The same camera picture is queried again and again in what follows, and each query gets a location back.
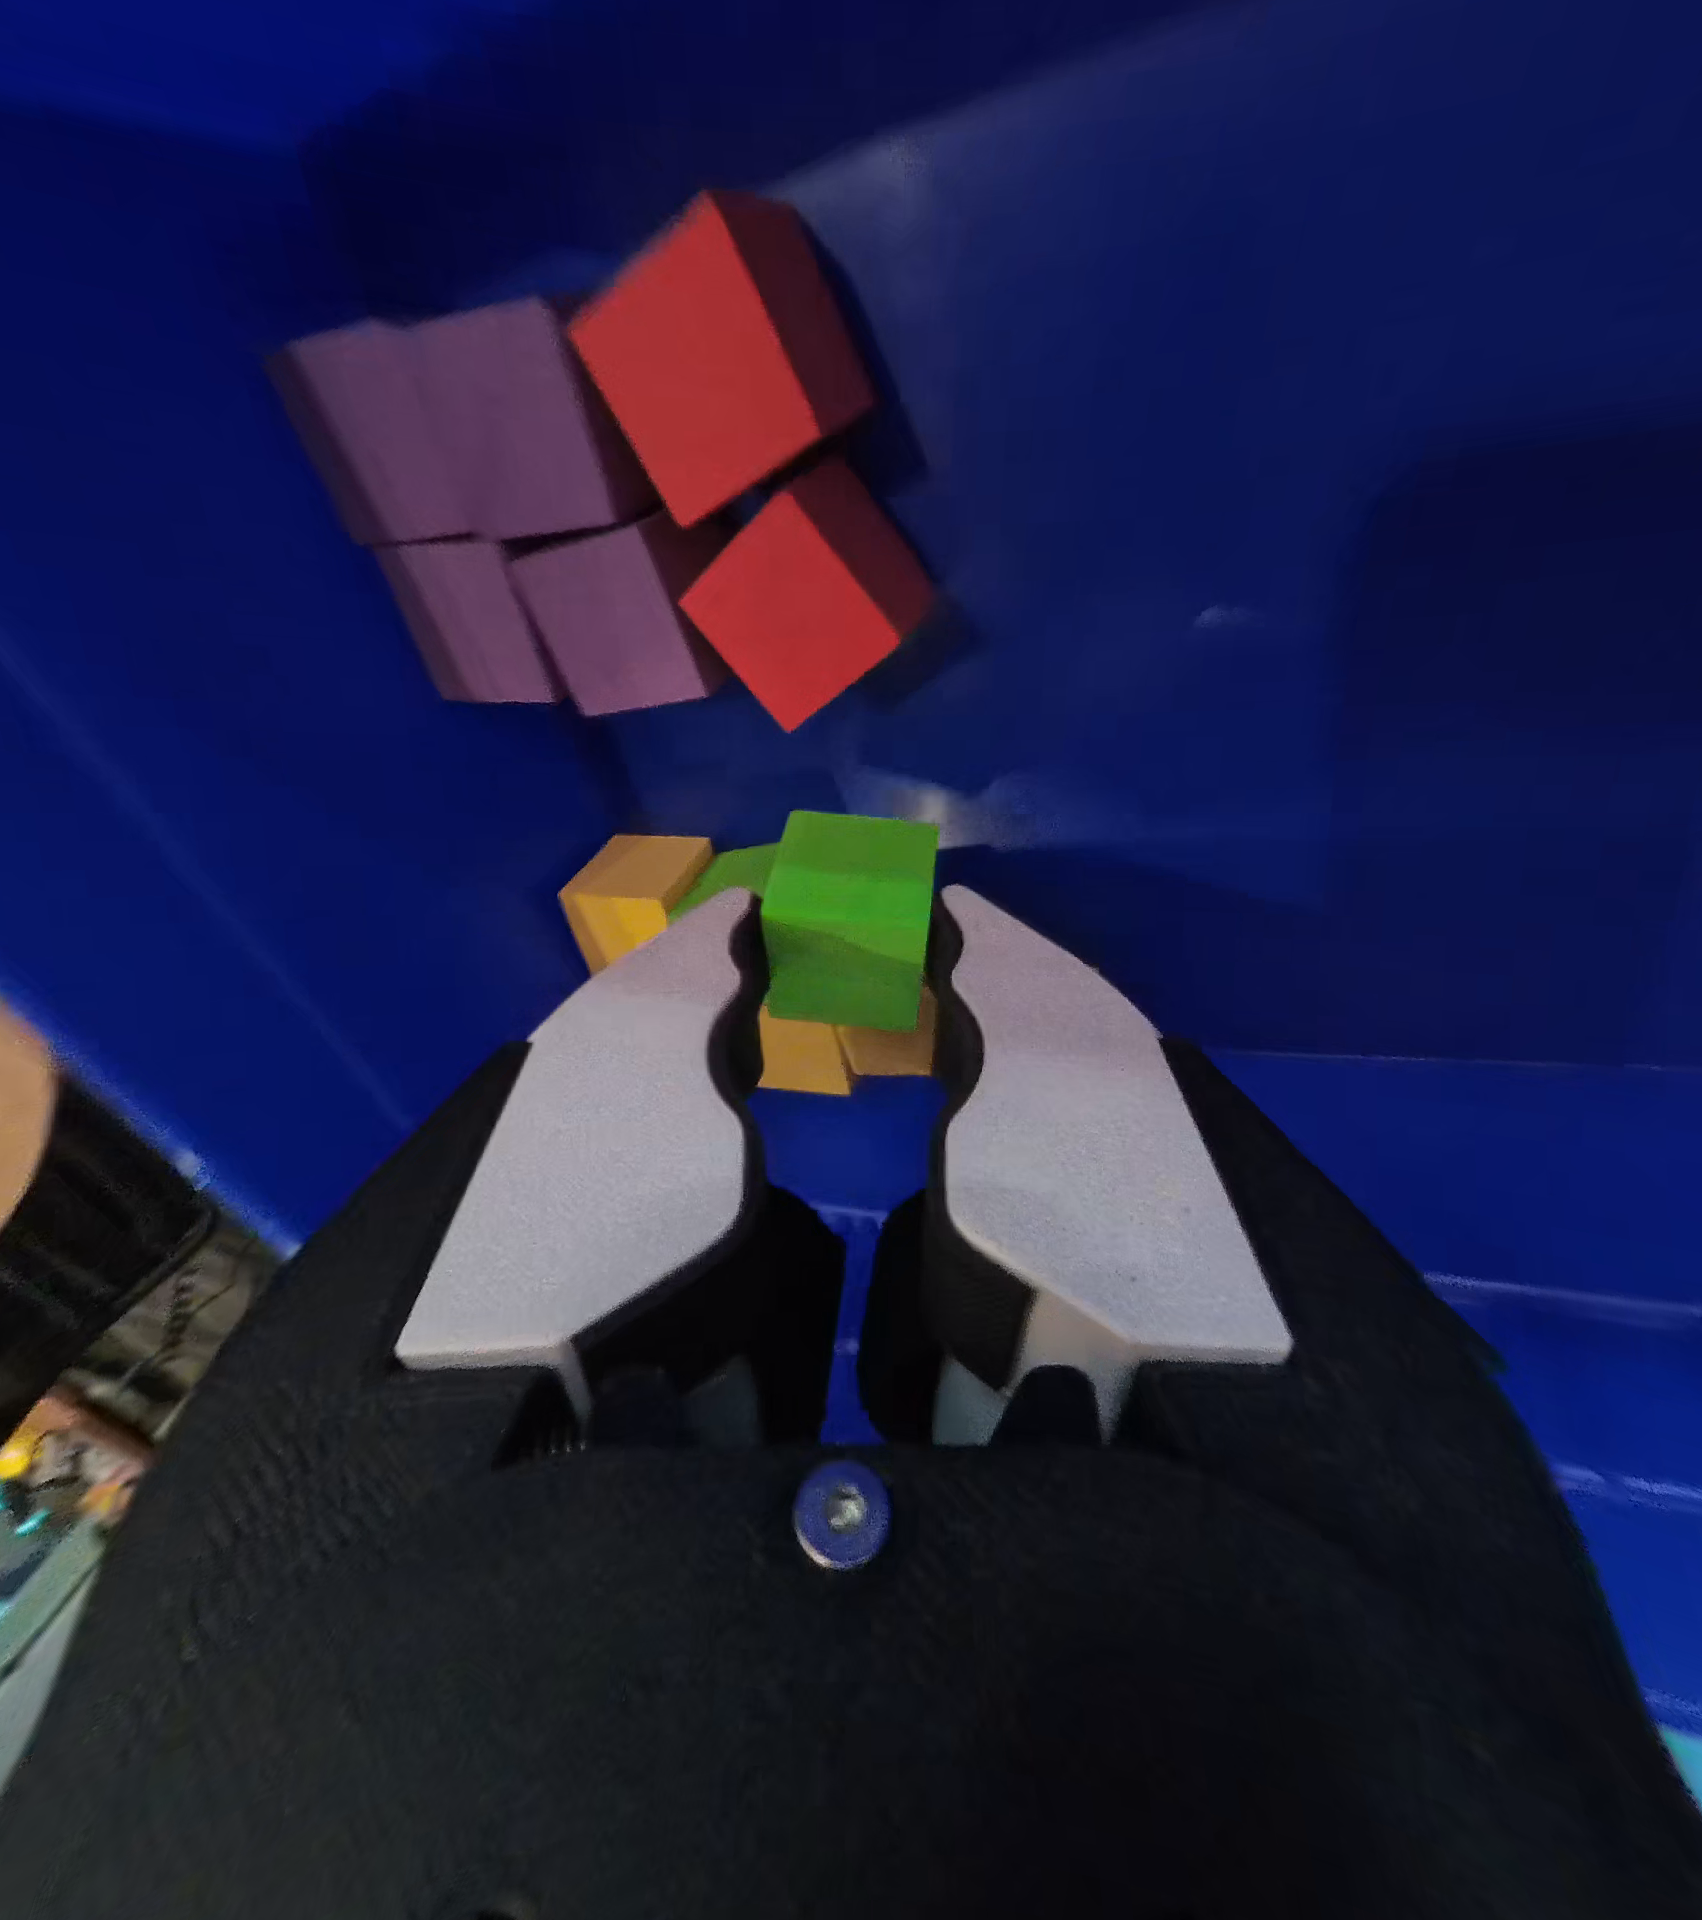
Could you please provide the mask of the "blue plastic bin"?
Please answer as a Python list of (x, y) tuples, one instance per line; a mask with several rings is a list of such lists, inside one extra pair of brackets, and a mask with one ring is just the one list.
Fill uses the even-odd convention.
[[(437, 703), (264, 359), (815, 233), (942, 618)], [(1508, 1352), (1702, 1730), (1702, 5), (0, 5), (0, 993), (264, 1237), (608, 832), (923, 805)]]

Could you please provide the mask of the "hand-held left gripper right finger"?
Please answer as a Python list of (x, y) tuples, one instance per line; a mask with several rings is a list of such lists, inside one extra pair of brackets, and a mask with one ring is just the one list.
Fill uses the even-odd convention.
[(942, 1133), (942, 1221), (1008, 1274), (942, 1323), (956, 1363), (1292, 1357), (1292, 1323), (1153, 1022), (1088, 960), (944, 888), (942, 1039), (980, 1039)]

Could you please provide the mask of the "green wooden cube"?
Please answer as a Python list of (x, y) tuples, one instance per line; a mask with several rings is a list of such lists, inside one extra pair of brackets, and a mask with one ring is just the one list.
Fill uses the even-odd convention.
[(770, 888), (770, 1014), (910, 1036), (932, 925), (932, 826), (787, 812)]
[(709, 895), (721, 891), (748, 891), (760, 895), (770, 891), (770, 871), (776, 871), (776, 854), (780, 844), (748, 844), (748, 846), (721, 846), (695, 888), (670, 907), (670, 925), (684, 925), (687, 911), (702, 911)]

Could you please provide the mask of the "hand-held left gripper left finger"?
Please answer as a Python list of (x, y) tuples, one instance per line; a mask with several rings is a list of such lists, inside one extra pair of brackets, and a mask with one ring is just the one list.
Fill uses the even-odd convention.
[(457, 1199), (402, 1363), (584, 1363), (760, 1213), (760, 895), (723, 888), (535, 1036)]

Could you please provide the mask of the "red wooden cube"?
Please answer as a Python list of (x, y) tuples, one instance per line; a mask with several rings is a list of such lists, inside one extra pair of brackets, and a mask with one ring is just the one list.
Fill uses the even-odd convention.
[(844, 452), (770, 492), (674, 598), (780, 734), (879, 671), (932, 603), (923, 555)]
[(684, 528), (879, 408), (814, 226), (748, 188), (702, 188), (565, 331)]

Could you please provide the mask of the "yellow wooden cube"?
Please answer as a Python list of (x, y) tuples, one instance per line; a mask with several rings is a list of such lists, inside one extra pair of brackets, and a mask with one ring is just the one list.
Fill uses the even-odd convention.
[(760, 1007), (758, 1039), (760, 1039), (760, 1089), (857, 1094), (857, 1065), (848, 1065), (844, 1030), (787, 1022), (787, 1014)]
[(709, 871), (715, 836), (615, 832), (565, 888), (557, 911), (589, 974), (670, 927), (684, 891)]
[(916, 993), (910, 1030), (838, 1030), (848, 1074), (932, 1074), (932, 993)]

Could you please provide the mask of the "purple wooden cube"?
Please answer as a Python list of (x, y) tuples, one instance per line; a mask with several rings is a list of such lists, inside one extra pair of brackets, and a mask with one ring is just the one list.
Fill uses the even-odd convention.
[(659, 511), (573, 348), (573, 308), (518, 296), (407, 328), (457, 492), (485, 541), (589, 534)]
[(734, 677), (684, 615), (684, 588), (723, 541), (734, 522), (651, 511), (510, 557), (510, 583), (581, 715), (684, 705)]
[(510, 583), (501, 541), (395, 541), (375, 549), (375, 557), (441, 703), (565, 703), (565, 684)]
[(356, 549), (479, 534), (414, 328), (327, 328), (278, 342), (264, 377)]

